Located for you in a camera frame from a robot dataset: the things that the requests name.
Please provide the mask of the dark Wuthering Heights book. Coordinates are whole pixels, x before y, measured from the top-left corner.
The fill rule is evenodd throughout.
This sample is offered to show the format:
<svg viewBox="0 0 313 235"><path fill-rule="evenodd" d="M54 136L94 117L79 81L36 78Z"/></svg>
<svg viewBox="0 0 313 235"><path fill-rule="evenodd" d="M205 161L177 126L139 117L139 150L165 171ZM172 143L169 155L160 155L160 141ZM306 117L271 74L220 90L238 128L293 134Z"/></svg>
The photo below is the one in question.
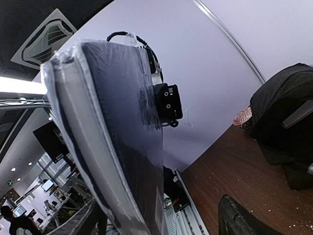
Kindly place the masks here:
<svg viewBox="0 0 313 235"><path fill-rule="evenodd" d="M164 235L163 132L146 50L87 40L41 65L53 119L122 235Z"/></svg>

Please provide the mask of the black wall monitor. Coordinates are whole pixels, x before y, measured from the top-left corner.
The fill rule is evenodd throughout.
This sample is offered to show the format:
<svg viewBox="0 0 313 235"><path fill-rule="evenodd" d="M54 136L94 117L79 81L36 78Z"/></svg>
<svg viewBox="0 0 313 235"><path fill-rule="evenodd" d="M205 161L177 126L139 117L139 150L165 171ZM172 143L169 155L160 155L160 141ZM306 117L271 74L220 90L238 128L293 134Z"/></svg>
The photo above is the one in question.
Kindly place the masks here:
<svg viewBox="0 0 313 235"><path fill-rule="evenodd" d="M48 122L34 130L33 134L54 163L69 154L63 136L54 122Z"/></svg>

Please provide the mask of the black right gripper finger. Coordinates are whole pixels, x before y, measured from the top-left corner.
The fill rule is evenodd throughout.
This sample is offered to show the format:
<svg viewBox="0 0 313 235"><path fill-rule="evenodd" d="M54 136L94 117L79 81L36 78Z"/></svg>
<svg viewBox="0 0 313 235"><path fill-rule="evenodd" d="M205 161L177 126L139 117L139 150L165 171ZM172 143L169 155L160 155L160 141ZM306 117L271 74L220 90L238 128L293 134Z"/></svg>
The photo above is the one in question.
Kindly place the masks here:
<svg viewBox="0 0 313 235"><path fill-rule="evenodd" d="M280 235L228 194L218 204L218 229L220 235Z"/></svg>

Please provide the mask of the black student backpack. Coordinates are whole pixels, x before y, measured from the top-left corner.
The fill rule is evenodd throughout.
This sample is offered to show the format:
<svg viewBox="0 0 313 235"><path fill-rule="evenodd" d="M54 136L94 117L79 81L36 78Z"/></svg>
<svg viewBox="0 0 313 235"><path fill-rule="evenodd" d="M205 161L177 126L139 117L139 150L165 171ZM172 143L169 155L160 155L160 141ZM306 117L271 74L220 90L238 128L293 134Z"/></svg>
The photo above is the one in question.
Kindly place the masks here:
<svg viewBox="0 0 313 235"><path fill-rule="evenodd" d="M255 139L272 166L281 166L291 190L313 186L313 68L287 67L251 97Z"/></svg>

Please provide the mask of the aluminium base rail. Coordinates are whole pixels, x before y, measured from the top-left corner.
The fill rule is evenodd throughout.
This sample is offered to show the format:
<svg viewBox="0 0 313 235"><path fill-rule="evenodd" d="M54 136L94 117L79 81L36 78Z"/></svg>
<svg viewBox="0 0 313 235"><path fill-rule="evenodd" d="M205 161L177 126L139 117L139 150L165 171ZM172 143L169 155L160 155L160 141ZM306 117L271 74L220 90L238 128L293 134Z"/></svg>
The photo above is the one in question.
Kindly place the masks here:
<svg viewBox="0 0 313 235"><path fill-rule="evenodd" d="M210 235L179 170L174 171L173 181L182 188L183 195L180 199L172 201L167 194L164 194L165 231L163 234Z"/></svg>

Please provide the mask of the left aluminium frame post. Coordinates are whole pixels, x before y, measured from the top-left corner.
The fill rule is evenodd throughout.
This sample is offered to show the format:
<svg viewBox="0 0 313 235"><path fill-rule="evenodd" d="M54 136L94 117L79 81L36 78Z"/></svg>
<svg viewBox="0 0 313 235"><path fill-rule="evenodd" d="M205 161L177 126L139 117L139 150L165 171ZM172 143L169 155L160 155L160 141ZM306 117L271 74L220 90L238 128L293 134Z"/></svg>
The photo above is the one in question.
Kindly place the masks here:
<svg viewBox="0 0 313 235"><path fill-rule="evenodd" d="M235 47L241 57L245 60L247 65L256 75L261 84L265 84L266 79L263 76L260 69L257 67L256 63L253 61L249 53L245 50L245 48L240 44L238 39L232 34L232 32L226 27L226 25L216 16L216 14L209 9L209 7L202 0L193 0L193 3L197 6L197 8L204 13L213 24L220 30L220 32L231 42L231 44Z"/></svg>

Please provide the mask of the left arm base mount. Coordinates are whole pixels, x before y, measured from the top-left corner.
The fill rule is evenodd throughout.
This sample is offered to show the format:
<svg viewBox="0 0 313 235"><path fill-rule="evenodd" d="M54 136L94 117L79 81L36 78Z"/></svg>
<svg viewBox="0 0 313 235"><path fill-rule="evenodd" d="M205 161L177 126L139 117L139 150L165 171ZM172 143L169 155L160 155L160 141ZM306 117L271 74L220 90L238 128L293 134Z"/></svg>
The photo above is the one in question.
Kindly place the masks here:
<svg viewBox="0 0 313 235"><path fill-rule="evenodd" d="M174 181L176 174L163 166L163 186L164 193L170 198L175 212L179 212L190 205L185 190L179 181Z"/></svg>

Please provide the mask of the person in dark clothes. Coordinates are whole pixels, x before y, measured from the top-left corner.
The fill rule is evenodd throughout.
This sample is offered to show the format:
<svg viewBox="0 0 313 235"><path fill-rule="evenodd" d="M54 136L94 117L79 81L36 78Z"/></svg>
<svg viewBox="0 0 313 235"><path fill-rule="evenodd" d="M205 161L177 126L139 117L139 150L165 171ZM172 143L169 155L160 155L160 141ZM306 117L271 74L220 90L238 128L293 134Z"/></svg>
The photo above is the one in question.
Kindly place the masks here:
<svg viewBox="0 0 313 235"><path fill-rule="evenodd" d="M26 216L15 217L9 206L2 206L0 213L5 220L10 222L9 233L11 235L16 235L18 229L29 230L32 235L42 234L30 218Z"/></svg>

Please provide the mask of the ceiling air conditioner vent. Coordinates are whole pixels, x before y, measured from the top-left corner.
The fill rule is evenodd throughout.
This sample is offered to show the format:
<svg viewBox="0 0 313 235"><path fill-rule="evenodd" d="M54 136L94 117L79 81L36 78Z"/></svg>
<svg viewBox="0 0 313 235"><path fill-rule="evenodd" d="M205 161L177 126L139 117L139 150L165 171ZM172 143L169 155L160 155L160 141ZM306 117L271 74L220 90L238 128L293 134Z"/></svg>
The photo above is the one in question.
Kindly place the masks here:
<svg viewBox="0 0 313 235"><path fill-rule="evenodd" d="M38 70L76 31L74 25L56 8L26 39L11 62Z"/></svg>

